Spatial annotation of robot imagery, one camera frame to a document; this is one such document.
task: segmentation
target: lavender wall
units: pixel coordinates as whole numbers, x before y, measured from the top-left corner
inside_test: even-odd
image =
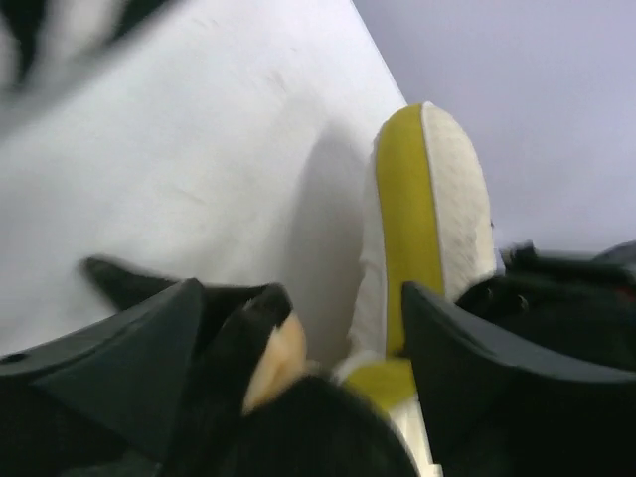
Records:
[[[636,2],[355,3],[406,99],[473,139],[499,244],[636,238]]]

